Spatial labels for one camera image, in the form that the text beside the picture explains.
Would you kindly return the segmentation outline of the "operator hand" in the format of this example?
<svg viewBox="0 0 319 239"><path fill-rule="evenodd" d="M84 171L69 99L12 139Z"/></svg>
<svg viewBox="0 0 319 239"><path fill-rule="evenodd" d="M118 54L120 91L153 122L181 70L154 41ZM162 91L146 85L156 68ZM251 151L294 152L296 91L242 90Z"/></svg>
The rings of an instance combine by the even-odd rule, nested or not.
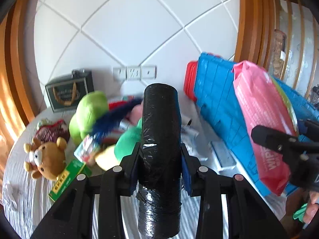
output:
<svg viewBox="0 0 319 239"><path fill-rule="evenodd" d="M303 216L303 222L309 224L318 211L318 192L309 193L309 201Z"/></svg>

